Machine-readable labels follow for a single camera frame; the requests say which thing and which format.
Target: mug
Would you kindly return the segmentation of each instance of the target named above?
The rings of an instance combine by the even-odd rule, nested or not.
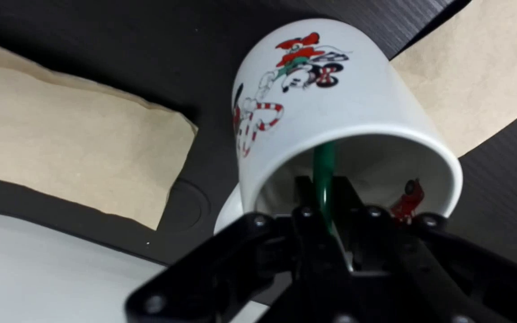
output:
[[[334,19],[276,28],[244,57],[232,94],[239,184],[215,231],[246,211],[289,213],[312,150],[336,145],[336,175],[395,216],[449,216],[463,173],[381,48]]]

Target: white mug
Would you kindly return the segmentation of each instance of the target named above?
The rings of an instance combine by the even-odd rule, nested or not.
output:
[[[461,166],[381,48],[334,19],[302,19],[260,39],[233,84],[239,184],[215,231],[246,211],[289,213],[294,175],[336,141],[336,175],[395,215],[449,216]]]

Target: black fabric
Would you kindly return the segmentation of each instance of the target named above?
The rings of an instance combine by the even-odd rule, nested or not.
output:
[[[269,30],[312,15],[363,28],[393,57],[467,0],[0,0],[0,44],[185,112],[199,125],[156,231],[0,181],[0,213],[156,261],[212,233],[237,181],[230,91],[239,62]]]

